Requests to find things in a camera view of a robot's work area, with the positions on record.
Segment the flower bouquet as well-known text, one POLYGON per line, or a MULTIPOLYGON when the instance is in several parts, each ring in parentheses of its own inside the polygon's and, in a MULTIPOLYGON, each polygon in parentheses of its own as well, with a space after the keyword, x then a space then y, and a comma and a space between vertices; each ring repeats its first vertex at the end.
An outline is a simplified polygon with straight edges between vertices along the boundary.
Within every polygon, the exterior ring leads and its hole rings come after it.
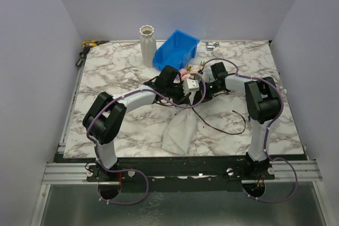
MULTIPOLYGON (((200 69, 201 67, 198 65, 187 66, 180 69, 180 77, 183 81, 188 78, 199 81, 200 78, 194 77, 194 74, 198 73, 200 69)), ((188 106, 188 108, 181 110, 165 129, 162 141, 162 148, 165 151, 179 156, 187 154, 197 125, 197 118, 193 109, 189 108, 198 103, 199 99, 194 98, 196 95, 199 96, 200 93, 197 91, 187 94, 190 103, 185 104, 185 106, 188 106)))

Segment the blue plastic bin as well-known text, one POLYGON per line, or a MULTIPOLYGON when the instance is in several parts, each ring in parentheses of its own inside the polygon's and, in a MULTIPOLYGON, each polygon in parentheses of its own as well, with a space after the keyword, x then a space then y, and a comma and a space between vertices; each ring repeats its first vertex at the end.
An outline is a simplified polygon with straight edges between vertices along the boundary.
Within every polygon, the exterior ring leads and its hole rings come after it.
POLYGON ((180 30, 175 30, 156 50, 153 66, 158 70, 163 70, 167 65, 177 70, 185 68, 195 57, 199 42, 199 39, 180 30))

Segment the white ribbed ceramic vase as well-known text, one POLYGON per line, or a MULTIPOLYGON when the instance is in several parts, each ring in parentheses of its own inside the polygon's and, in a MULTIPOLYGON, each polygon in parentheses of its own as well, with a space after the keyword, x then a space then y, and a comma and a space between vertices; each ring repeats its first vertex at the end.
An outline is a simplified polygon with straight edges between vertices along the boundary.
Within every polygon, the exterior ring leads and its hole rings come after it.
POLYGON ((139 32, 143 63, 146 67, 151 68, 153 67, 153 58, 157 50, 154 28, 151 25, 144 25, 139 32))

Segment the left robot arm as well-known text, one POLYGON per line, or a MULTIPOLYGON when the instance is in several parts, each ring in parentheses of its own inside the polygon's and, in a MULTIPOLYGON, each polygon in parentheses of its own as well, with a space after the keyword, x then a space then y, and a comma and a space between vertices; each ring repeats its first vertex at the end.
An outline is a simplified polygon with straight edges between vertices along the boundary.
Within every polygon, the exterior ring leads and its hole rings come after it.
POLYGON ((186 81, 180 79, 179 71, 171 66, 165 66, 161 73, 144 82, 137 89, 112 96, 106 92, 100 93, 83 119, 86 136, 94 143, 99 174, 106 181, 114 180, 118 169, 113 140, 118 135, 124 116, 142 106, 151 105, 165 100, 174 106, 190 104, 186 81))

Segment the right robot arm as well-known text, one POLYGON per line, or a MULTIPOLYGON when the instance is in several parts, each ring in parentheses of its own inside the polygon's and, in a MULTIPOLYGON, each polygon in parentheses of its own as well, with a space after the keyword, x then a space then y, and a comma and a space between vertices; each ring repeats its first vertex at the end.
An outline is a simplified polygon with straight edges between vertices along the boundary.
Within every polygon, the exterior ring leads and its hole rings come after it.
POLYGON ((244 174, 249 179, 256 179, 263 169, 268 167, 269 143, 274 122, 282 114, 283 98, 272 77, 257 78, 241 75, 238 68, 229 73, 222 62, 211 67, 215 86, 213 92, 225 89, 245 95, 246 107, 252 122, 251 144, 245 156, 244 174))

